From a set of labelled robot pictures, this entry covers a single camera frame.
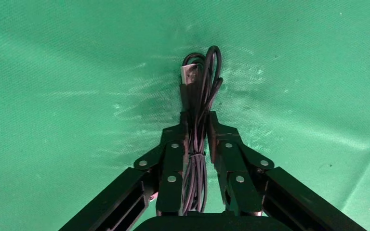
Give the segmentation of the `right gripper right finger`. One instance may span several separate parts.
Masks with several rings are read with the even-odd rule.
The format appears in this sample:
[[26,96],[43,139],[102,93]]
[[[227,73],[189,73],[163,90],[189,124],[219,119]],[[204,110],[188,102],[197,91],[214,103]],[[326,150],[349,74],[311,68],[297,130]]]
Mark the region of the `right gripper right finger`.
[[211,162],[226,212],[244,231],[360,231],[362,227],[266,156],[238,130],[207,121]]

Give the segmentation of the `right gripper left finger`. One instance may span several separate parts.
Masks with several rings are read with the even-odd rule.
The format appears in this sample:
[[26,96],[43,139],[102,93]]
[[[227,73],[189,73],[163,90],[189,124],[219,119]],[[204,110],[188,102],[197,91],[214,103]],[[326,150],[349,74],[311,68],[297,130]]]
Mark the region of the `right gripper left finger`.
[[187,141],[185,113],[163,129],[160,143],[125,169],[63,227],[62,231],[128,231],[157,194],[156,214],[182,215]]

